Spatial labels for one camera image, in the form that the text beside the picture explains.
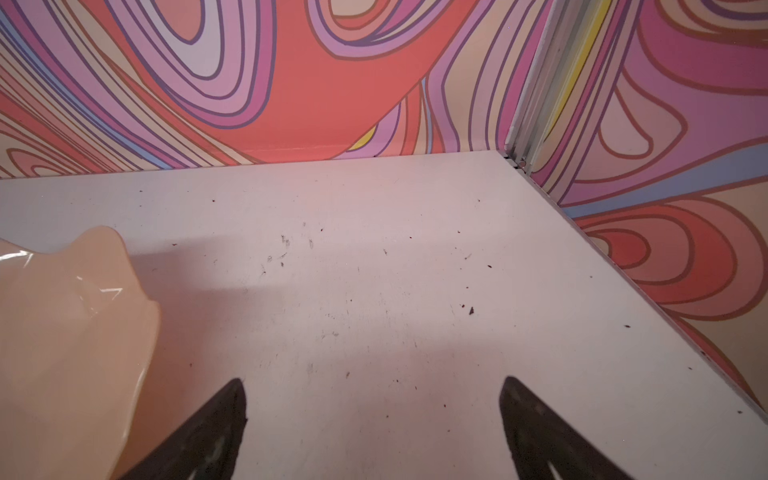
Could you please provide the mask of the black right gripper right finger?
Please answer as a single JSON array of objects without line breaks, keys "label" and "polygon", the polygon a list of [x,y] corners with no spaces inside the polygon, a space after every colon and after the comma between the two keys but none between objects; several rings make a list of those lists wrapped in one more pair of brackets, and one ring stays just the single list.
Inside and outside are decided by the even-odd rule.
[{"label": "black right gripper right finger", "polygon": [[631,479],[519,379],[505,378],[499,408],[520,479]]}]

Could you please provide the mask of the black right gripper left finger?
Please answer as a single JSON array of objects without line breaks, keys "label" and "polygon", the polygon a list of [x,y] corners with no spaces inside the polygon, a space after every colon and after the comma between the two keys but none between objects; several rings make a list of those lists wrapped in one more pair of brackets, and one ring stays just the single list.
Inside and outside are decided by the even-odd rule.
[{"label": "black right gripper left finger", "polygon": [[246,406],[242,380],[230,380],[121,478],[231,479],[247,424]]}]

